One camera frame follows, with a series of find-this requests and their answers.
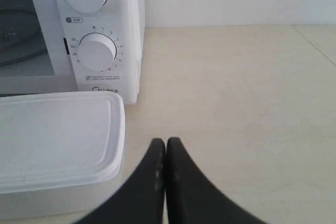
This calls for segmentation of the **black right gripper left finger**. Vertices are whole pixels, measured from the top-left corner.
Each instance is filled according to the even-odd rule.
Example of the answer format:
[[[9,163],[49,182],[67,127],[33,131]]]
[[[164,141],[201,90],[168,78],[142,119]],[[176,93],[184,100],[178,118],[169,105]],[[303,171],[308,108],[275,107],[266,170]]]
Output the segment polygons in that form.
[[[154,138],[125,183],[101,206],[77,223],[162,223],[165,144]]]

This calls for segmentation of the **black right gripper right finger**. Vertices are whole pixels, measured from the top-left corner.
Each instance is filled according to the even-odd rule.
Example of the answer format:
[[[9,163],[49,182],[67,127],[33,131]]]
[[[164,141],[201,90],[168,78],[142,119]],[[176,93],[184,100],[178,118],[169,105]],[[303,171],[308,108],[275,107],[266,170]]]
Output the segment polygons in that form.
[[[178,137],[167,141],[166,206],[169,223],[264,223],[218,190]]]

